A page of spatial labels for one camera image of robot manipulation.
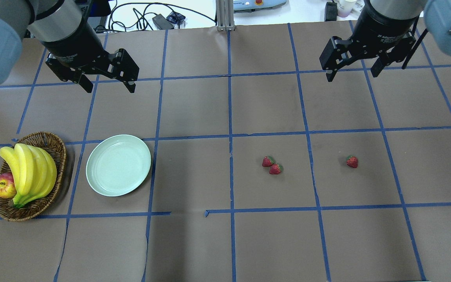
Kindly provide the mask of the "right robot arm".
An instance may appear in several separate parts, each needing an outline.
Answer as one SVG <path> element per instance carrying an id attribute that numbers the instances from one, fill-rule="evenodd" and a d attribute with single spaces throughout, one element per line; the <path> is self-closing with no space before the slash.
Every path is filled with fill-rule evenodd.
<path id="1" fill-rule="evenodd" d="M 451 0 L 366 0 L 352 35 L 329 39 L 319 57 L 321 68 L 328 82 L 358 60 L 376 59 L 373 77 L 394 62 L 405 69 L 428 33 L 451 56 Z"/>

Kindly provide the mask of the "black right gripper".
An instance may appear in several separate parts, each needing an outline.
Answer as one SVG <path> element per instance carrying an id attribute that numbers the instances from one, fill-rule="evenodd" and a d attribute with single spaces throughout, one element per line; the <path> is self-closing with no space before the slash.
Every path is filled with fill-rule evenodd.
<path id="1" fill-rule="evenodd" d="M 402 62 L 411 52 L 416 43 L 412 33 L 399 36 L 385 36 L 383 34 L 353 34 L 349 39 L 331 37 L 322 51 L 319 61 L 326 72 L 328 82 L 333 82 L 338 70 L 355 62 L 376 58 L 370 68 L 373 78 L 392 62 Z"/>

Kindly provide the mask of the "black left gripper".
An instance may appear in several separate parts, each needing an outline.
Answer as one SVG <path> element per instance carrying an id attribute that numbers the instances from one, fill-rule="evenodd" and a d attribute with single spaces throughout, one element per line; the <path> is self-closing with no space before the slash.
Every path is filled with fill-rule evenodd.
<path id="1" fill-rule="evenodd" d="M 94 86 L 86 75 L 98 74 L 122 82 L 129 93 L 133 94 L 140 70 L 125 49 L 118 49 L 115 53 L 103 51 L 99 54 L 87 51 L 84 54 L 78 53 L 64 57 L 49 53 L 45 65 L 60 81 L 71 81 L 80 85 L 87 93 L 92 93 Z"/>

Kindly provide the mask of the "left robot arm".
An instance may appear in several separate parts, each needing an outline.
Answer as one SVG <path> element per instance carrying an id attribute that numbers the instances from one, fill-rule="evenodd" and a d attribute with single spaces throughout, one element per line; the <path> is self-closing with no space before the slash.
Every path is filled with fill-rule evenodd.
<path id="1" fill-rule="evenodd" d="M 0 0 L 0 85 L 20 58 L 26 32 L 49 51 L 45 63 L 59 80 L 91 93 L 88 75 L 101 75 L 134 93 L 139 66 L 125 49 L 107 52 L 73 0 Z"/>

